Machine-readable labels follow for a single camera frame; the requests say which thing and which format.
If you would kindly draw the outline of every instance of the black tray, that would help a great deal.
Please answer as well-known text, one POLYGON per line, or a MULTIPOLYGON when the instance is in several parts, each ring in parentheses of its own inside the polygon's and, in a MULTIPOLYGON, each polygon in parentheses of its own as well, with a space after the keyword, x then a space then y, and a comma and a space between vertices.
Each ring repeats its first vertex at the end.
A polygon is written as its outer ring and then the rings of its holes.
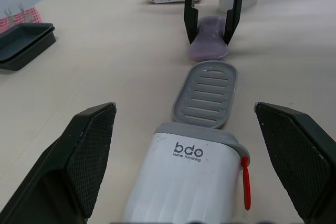
POLYGON ((20 70, 52 45, 53 24, 23 23, 0 34, 0 68, 20 70))

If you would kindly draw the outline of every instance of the beige table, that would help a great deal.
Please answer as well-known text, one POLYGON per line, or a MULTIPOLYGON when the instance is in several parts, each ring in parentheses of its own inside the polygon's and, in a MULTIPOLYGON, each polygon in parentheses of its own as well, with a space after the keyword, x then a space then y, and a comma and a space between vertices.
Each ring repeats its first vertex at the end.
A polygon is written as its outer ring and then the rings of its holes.
MULTIPOLYGON (((252 208, 238 186, 234 219, 300 222, 276 176, 253 112, 265 101, 310 114, 336 137, 335 0, 259 0, 242 13, 226 61, 239 71, 224 129, 251 154, 252 208)), ((200 17, 216 15, 203 0, 200 17)), ((110 158, 89 223, 120 221, 156 127, 194 64, 187 58, 183 5, 145 0, 43 0, 57 42, 16 73, 0 72, 0 209, 41 152, 78 112, 115 102, 110 158)))

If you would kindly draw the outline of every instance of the gray plastic tray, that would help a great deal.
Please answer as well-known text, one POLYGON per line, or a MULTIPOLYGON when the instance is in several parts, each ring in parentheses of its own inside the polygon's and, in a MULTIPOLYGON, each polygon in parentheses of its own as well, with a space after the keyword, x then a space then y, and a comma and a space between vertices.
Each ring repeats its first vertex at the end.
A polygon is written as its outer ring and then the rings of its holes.
POLYGON ((234 99, 237 70, 222 61, 204 61, 187 75, 174 103, 175 121, 219 128, 228 118, 234 99))

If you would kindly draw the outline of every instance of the textured rubber pad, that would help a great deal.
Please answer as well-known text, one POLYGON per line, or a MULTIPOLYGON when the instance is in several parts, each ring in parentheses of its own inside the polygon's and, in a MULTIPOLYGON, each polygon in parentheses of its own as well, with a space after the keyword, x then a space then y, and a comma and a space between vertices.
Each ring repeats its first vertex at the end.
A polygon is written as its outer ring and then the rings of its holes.
POLYGON ((189 48, 189 57, 196 61, 221 60, 228 53, 223 34, 225 20, 209 16, 198 20, 197 35, 189 48))
POLYGON ((330 181, 332 166, 304 127, 287 114, 265 104, 255 111, 274 170, 299 216, 309 219, 330 181))
POLYGON ((115 107, 95 115, 71 155, 66 173, 83 215, 92 215, 110 151, 115 107))
POLYGON ((236 78, 237 70, 221 61, 195 65, 175 101, 175 120, 196 126, 221 127, 232 106, 236 78))

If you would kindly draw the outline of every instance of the white plastic container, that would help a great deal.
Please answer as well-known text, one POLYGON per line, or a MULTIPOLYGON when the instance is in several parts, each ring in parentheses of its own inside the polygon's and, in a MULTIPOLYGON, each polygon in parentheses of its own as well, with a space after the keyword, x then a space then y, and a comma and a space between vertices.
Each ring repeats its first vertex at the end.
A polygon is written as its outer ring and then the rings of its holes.
POLYGON ((229 223, 241 158, 225 131, 182 123, 155 132, 124 212, 124 222, 229 223))

